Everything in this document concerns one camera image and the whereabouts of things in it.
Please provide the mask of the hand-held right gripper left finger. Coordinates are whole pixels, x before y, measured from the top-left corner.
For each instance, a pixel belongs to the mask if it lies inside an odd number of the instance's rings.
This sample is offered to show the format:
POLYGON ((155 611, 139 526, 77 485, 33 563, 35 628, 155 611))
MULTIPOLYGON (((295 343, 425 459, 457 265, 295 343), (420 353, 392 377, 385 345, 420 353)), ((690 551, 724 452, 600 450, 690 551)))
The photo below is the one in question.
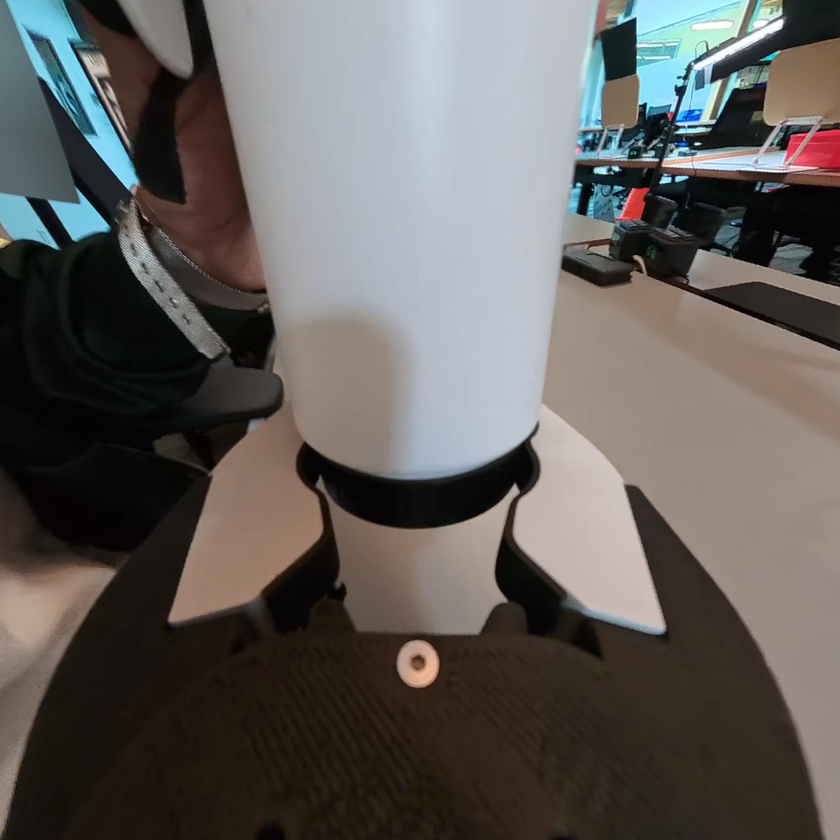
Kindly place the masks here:
POLYGON ((340 553, 309 456, 293 416, 277 413, 213 470, 171 625, 241 614, 260 631, 295 632, 335 595, 340 553))

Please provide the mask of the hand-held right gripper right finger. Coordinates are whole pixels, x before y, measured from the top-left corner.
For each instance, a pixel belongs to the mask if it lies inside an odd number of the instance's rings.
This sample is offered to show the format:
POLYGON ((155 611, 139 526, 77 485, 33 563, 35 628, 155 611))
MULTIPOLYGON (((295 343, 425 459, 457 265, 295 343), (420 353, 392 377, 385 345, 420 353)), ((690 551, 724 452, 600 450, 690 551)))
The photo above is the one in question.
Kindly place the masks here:
POLYGON ((582 434, 543 406, 517 451, 496 581, 544 635, 571 611, 652 637, 667 624, 623 478, 582 434))

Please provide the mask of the white water bottle black cap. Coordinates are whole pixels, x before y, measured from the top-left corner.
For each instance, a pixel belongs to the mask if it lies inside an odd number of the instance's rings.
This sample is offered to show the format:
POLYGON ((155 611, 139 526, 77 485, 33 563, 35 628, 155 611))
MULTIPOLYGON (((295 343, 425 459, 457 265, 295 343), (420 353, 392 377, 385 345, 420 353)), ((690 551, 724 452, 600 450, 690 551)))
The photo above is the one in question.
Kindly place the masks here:
POLYGON ((597 2, 205 2, 307 470, 463 522, 539 421, 597 2))

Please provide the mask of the person's left forearm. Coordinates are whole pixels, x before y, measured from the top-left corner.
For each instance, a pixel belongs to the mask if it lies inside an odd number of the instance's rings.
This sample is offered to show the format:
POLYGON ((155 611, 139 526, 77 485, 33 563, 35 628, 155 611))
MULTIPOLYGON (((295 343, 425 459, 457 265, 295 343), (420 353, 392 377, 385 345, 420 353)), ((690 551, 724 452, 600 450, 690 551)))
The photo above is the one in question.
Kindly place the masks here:
POLYGON ((198 392, 214 359, 206 329, 230 340, 253 318, 265 278, 252 233, 188 247, 164 268, 197 281, 198 332, 180 329, 130 268, 115 231, 56 249, 2 247, 2 467, 66 463, 100 424, 167 412, 198 392))

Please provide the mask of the person's left hand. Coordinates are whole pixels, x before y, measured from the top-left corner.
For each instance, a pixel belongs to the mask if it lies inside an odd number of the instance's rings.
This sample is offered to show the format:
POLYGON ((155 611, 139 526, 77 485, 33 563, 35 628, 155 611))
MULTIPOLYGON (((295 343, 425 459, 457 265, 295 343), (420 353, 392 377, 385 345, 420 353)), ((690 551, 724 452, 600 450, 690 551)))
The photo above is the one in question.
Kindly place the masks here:
MULTIPOLYGON (((123 21, 114 28, 101 5, 80 2, 80 12, 108 62, 135 153, 141 118, 163 66, 123 21)), ((152 188, 148 175, 138 173, 136 197, 143 215, 210 277, 240 291, 265 291, 214 56, 185 84, 175 105, 174 130, 185 202, 167 200, 152 188)))

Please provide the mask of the person's green jacket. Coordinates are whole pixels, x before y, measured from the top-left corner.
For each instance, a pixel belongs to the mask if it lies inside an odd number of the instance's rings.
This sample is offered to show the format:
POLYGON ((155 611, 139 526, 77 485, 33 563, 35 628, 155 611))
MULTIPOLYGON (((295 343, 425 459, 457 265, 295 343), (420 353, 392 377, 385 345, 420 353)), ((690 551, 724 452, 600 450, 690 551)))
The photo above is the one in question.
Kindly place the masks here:
POLYGON ((73 547, 122 553, 139 547, 207 475, 5 403, 1 462, 52 535, 73 547))

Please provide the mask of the person's white shirt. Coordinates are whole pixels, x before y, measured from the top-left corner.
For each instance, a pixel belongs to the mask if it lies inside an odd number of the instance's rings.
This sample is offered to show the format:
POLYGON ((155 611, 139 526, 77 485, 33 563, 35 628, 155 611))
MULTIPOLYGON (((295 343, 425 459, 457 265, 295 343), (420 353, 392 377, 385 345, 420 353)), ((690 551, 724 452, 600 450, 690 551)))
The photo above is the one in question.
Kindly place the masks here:
POLYGON ((39 532, 2 531, 2 754, 26 740, 57 662, 128 556, 78 552, 39 532))

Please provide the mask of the flat black box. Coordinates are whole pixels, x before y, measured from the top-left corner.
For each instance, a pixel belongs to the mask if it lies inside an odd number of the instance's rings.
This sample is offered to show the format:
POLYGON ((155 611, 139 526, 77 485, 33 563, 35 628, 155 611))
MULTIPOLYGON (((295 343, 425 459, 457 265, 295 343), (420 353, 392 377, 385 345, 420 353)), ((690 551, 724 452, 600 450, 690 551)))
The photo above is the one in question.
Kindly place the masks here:
POLYGON ((570 251, 562 257, 563 272, 579 277, 594 286, 607 288, 632 281, 634 265, 596 254, 589 249, 570 251))

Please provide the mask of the black battery charger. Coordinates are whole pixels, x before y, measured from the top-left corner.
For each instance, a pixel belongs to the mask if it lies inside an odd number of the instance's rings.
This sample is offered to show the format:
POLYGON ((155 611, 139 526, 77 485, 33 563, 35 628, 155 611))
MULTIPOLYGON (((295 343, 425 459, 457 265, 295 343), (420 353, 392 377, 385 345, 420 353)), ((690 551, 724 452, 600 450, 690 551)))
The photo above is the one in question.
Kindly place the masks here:
POLYGON ((678 206, 672 199, 649 192, 641 220, 616 221, 609 256, 635 263, 656 279, 687 280, 698 253, 715 241, 725 215, 719 206, 678 206))

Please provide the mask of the black desk mat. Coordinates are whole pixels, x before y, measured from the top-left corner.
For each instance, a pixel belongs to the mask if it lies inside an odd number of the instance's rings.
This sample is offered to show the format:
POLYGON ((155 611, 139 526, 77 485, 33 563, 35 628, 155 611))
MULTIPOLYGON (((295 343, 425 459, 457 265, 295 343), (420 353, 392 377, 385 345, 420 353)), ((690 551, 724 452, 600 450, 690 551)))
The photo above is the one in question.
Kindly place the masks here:
POLYGON ((702 294, 741 314, 839 350, 837 304, 761 281, 712 288, 702 294))

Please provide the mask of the wooden office desk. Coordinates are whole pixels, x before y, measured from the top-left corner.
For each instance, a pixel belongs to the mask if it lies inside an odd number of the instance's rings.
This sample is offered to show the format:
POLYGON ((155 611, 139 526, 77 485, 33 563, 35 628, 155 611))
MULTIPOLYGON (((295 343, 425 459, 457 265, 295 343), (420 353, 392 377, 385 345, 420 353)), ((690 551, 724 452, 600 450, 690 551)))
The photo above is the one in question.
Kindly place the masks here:
POLYGON ((664 163, 653 156, 635 159, 626 154, 580 154, 574 160, 574 211, 585 216, 596 186, 641 188, 666 175, 747 183, 839 187, 839 170, 798 163, 788 164, 777 148, 759 155, 754 148, 713 150, 692 156, 670 155, 664 163))

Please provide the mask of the tan board stand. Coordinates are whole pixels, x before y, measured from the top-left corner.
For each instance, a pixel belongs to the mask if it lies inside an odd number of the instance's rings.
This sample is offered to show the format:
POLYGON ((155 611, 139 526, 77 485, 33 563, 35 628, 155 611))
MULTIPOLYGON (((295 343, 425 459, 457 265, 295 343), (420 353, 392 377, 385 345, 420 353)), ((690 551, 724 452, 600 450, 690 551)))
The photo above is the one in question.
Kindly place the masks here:
POLYGON ((636 73, 605 82, 601 99, 602 136, 596 156, 600 157, 603 153, 610 132, 614 132, 616 144, 619 144, 624 130, 637 123, 639 86, 636 73))
POLYGON ((771 61, 763 104, 763 122, 771 132, 752 161, 754 168, 783 128, 809 127, 792 157, 783 164, 789 169, 824 124, 838 122, 838 75, 838 38, 783 50, 771 61))

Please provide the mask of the red plastic bin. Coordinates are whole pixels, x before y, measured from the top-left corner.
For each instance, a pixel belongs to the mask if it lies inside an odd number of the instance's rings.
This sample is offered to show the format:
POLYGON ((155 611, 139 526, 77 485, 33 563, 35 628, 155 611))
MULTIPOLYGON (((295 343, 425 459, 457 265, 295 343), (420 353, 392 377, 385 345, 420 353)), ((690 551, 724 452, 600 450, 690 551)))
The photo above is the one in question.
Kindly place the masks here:
POLYGON ((813 136, 794 133, 788 141, 784 165, 838 170, 839 129, 818 130, 813 136))

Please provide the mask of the black light bar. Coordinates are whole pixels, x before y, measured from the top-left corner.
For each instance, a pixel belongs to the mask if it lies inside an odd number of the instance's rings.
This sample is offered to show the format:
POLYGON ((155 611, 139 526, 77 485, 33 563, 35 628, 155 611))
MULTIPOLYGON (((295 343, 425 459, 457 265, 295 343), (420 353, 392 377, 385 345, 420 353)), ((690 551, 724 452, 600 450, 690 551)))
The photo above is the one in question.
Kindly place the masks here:
POLYGON ((704 79, 702 85, 710 85, 728 77, 746 67, 757 65, 763 60, 771 60, 782 50, 780 33, 784 27, 785 16, 765 20, 763 26, 739 38, 730 38, 714 49, 693 59, 686 68, 684 81, 689 81, 693 74, 704 79))

